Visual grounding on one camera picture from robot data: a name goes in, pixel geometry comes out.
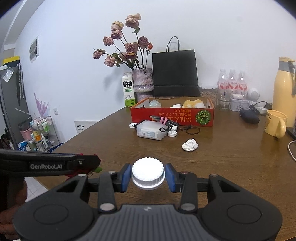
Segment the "person's left hand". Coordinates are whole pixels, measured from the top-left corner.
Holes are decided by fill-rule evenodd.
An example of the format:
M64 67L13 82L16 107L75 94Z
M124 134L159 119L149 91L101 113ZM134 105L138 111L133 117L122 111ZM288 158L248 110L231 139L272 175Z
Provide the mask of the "person's left hand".
M15 212L25 203L28 196L28 187L26 181L22 183L22 189L15 197L15 205L1 212L1 235L4 235L8 240L18 240L19 235L13 226L13 216Z

